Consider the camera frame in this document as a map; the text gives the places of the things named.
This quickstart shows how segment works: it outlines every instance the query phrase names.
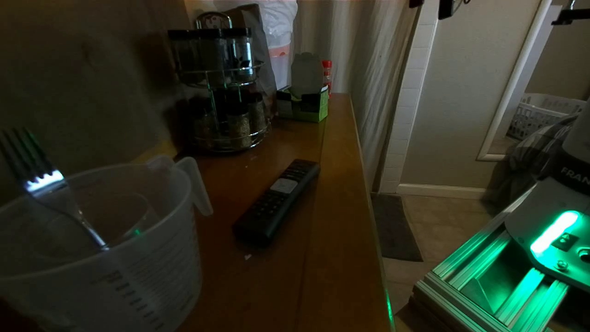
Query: black remote control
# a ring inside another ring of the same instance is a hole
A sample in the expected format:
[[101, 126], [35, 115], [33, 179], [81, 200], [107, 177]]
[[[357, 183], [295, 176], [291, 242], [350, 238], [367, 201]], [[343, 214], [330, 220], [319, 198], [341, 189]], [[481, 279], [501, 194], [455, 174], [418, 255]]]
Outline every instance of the black remote control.
[[256, 246], [269, 246], [295, 200], [317, 174], [317, 163], [295, 159], [234, 224], [236, 238]]

